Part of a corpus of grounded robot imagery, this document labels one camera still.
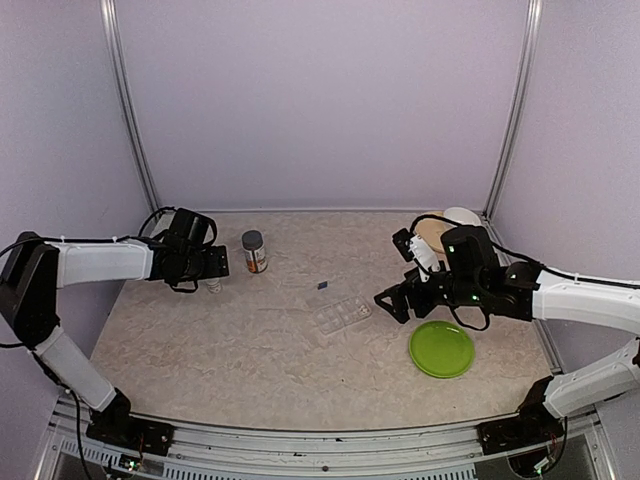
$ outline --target black cable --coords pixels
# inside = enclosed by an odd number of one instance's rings
[[[109,243],[121,243],[127,240],[138,240],[142,242],[149,242],[152,239],[148,237],[134,237],[131,235],[125,235],[124,237],[116,237],[116,238],[66,238],[66,237],[32,237],[25,238],[23,240],[19,240],[17,242],[12,243],[8,247],[3,248],[0,251],[0,258],[4,257],[7,253],[9,253],[14,248],[18,248],[22,245],[26,245],[27,243],[37,242],[50,242],[50,243],[100,243],[100,244],[109,244]]]
[[[82,469],[84,470],[84,474],[87,476],[88,480],[93,480],[91,474],[89,473],[89,467],[87,466],[87,462],[84,459],[84,452],[82,451],[82,434],[80,433],[80,400],[76,395],[76,392],[73,390],[69,390],[73,400],[76,402],[76,435],[78,437],[78,451],[80,452],[80,462],[82,462]]]
[[[426,268],[422,266],[422,264],[418,261],[417,258],[413,259],[413,262],[418,265],[418,268],[424,273],[427,277],[431,275],[432,272],[428,271]]]
[[[562,441],[562,447],[560,447],[560,453],[558,453],[558,457],[553,459],[553,463],[549,468],[542,472],[543,475],[548,474],[551,470],[556,468],[558,463],[560,463],[560,459],[562,455],[564,455],[564,451],[567,448],[567,442],[569,441],[569,417],[564,417],[564,440]]]
[[[484,327],[478,328],[474,327],[473,325],[469,325],[468,323],[464,323],[462,320],[460,320],[460,317],[458,317],[458,314],[456,313],[456,307],[452,307],[451,305],[449,305],[449,311],[451,312],[451,316],[455,319],[456,322],[458,322],[458,325],[460,325],[461,327],[475,330],[476,332],[484,332],[491,326],[491,317],[489,317],[489,315],[484,316]]]
[[[453,220],[449,220],[448,218],[442,217],[440,215],[434,215],[432,213],[425,213],[424,215],[418,215],[414,221],[411,223],[411,233],[415,233],[415,229],[416,226],[418,225],[418,223],[420,223],[422,220],[425,219],[432,219],[432,220],[440,220],[442,222],[445,223],[449,223],[451,225],[454,225],[456,227],[461,227],[463,224],[455,222]],[[632,290],[640,290],[640,283],[627,283],[627,282],[616,282],[615,280],[603,280],[603,279],[599,279],[599,278],[591,278],[591,277],[580,277],[577,275],[571,275],[568,273],[564,273],[564,272],[559,272],[557,270],[554,270],[553,268],[549,268],[547,267],[544,263],[542,263],[539,260],[536,260],[533,257],[530,257],[528,255],[525,255],[523,253],[518,253],[518,252],[514,252],[512,250],[509,250],[508,248],[503,247],[502,245],[500,245],[499,243],[496,243],[494,241],[491,242],[491,245],[493,245],[496,249],[500,250],[502,253],[505,253],[507,255],[509,255],[510,257],[513,258],[518,258],[520,260],[524,260],[532,265],[535,265],[537,267],[539,267],[541,270],[544,270],[547,273],[550,273],[552,275],[555,275],[556,277],[560,277],[560,278],[564,278],[566,280],[573,280],[576,282],[583,282],[583,283],[593,283],[595,285],[605,285],[608,287],[620,287],[620,288],[629,288]]]
[[[147,219],[142,223],[142,226],[140,227],[140,230],[138,230],[138,236],[142,237],[142,234],[144,233],[144,229],[147,227],[147,225],[149,225],[149,222],[151,220],[153,220],[154,218],[156,218],[156,216],[165,213],[165,212],[175,212],[176,211],[176,207],[160,207],[159,209],[157,209],[155,212],[153,212],[151,215],[149,215],[147,217]]]
[[[24,347],[24,343],[0,343],[0,348],[4,348],[5,350],[20,347]]]

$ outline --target countertop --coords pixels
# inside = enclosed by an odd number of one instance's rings
[[[407,213],[233,213],[213,216],[231,275],[222,291],[192,295],[163,282],[127,282],[92,360],[133,410],[213,425],[284,430],[366,430],[445,424],[511,413],[549,375],[527,323],[493,318],[468,331],[476,358],[441,380],[412,363],[408,342],[437,308],[398,324],[373,296],[412,268],[391,243]],[[161,224],[167,225],[164,217]],[[250,273],[242,233],[260,230],[269,266]],[[316,285],[366,300],[370,317],[320,331],[309,299]],[[463,320],[482,324],[473,310]]]

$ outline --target green plastic plate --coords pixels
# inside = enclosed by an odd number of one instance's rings
[[[442,321],[416,328],[409,341],[409,353],[420,370],[436,378],[462,375],[476,356],[469,335],[457,325]]]

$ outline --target black bracket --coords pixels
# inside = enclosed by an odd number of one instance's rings
[[[91,411],[87,437],[136,452],[166,457],[174,427],[168,423],[132,417],[131,402],[116,389],[116,397],[103,412]]]
[[[543,378],[533,384],[518,409],[518,416],[478,425],[478,436],[485,455],[539,445],[565,433],[562,423],[543,405],[544,392],[552,379]]]
[[[59,250],[34,232],[23,232],[0,275],[0,314],[33,350],[60,324],[56,315]]]
[[[395,318],[398,323],[405,324],[409,321],[409,304],[400,285],[387,288],[384,292],[373,297],[373,301]]]

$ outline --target lavender wall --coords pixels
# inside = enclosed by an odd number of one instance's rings
[[[99,2],[0,1],[0,65],[0,245],[26,229],[47,235],[131,232],[145,207]],[[86,353],[118,288],[60,292],[62,324]],[[0,342],[14,340],[0,321]],[[25,351],[0,355],[0,476],[25,478],[57,390]]]
[[[165,203],[484,206],[527,1],[119,2]]]
[[[640,277],[640,7],[547,0],[515,159],[497,215],[509,246],[569,271]],[[628,336],[555,322],[568,368]],[[601,408],[623,478],[638,478],[640,393]]]

